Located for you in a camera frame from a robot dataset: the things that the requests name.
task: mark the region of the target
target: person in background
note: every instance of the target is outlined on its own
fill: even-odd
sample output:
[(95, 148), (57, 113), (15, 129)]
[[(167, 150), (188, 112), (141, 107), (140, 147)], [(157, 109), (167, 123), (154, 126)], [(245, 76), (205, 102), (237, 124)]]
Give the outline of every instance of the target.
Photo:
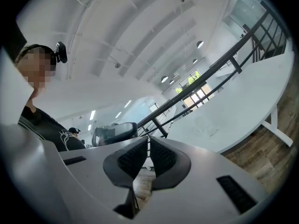
[(27, 82), (34, 88), (27, 101), (18, 124), (35, 133), (41, 140), (55, 144), (57, 150), (68, 151), (85, 148), (84, 144), (74, 137), (61, 124), (33, 105), (33, 99), (50, 82), (50, 76), (56, 69), (56, 57), (49, 47), (34, 44), (25, 47), (14, 64)]
[(69, 128), (69, 132), (78, 139), (78, 133), (81, 132), (81, 130), (72, 127)]

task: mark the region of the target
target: white table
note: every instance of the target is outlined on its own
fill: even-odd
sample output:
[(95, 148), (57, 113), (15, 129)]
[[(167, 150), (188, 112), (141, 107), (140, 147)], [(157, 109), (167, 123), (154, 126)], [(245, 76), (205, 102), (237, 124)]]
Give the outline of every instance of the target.
[[(260, 125), (288, 146), (292, 140), (277, 129), (277, 103), (289, 81), (294, 53), (286, 52), (248, 65), (241, 74), (209, 102), (172, 124), (168, 139), (222, 153), (248, 137)], [(265, 119), (271, 114), (271, 124)], [(194, 120), (205, 117), (218, 131), (207, 138)]]

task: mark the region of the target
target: white table leg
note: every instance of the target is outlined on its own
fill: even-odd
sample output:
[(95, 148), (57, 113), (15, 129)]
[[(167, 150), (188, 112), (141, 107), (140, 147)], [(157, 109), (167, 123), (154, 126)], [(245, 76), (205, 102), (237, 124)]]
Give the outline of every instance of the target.
[(278, 124), (278, 116), (277, 116), (277, 105), (271, 112), (271, 124), (264, 121), (262, 123), (267, 129), (273, 132), (276, 136), (278, 136), (283, 142), (285, 142), (289, 147), (293, 144), (293, 140), (291, 140), (287, 135), (277, 129)]

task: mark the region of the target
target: window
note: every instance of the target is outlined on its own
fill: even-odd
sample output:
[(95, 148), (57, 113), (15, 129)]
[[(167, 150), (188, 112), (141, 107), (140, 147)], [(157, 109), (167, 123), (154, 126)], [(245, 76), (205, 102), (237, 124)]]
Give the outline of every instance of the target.
[[(174, 87), (174, 90), (177, 94), (182, 92), (186, 87), (191, 85), (194, 81), (196, 81), (200, 77), (200, 73), (198, 70), (195, 70), (190, 75), (188, 75), (183, 81), (181, 81), (176, 87)], [(204, 85), (201, 88), (197, 88), (196, 90), (192, 91), (188, 96), (183, 98), (184, 103), (187, 107), (192, 106), (195, 102), (199, 101), (199, 99), (203, 98), (206, 94), (211, 92), (211, 87), (205, 82)], [(213, 98), (215, 94), (211, 94), (209, 97), (204, 99), (202, 102), (198, 103), (195, 107), (193, 107), (191, 110), (196, 110), (197, 108), (201, 107), (203, 104), (208, 102), (211, 98)]]
[(174, 87), (174, 90), (177, 94), (183, 91), (186, 87), (191, 85), (195, 80), (197, 80), (200, 77), (200, 73), (198, 70), (195, 70), (190, 75), (188, 75), (183, 81), (180, 82), (176, 87)]
[(154, 103), (149, 109), (152, 111), (152, 112), (154, 112), (155, 110), (157, 110), (159, 108), (159, 106), (156, 104), (156, 103)]
[[(201, 87), (201, 89), (203, 90), (203, 92), (205, 94), (208, 94), (209, 92), (212, 91), (211, 87), (208, 84), (205, 84), (204, 86)], [(212, 95), (210, 95), (208, 98), (211, 99), (215, 96), (215, 94), (213, 93)]]

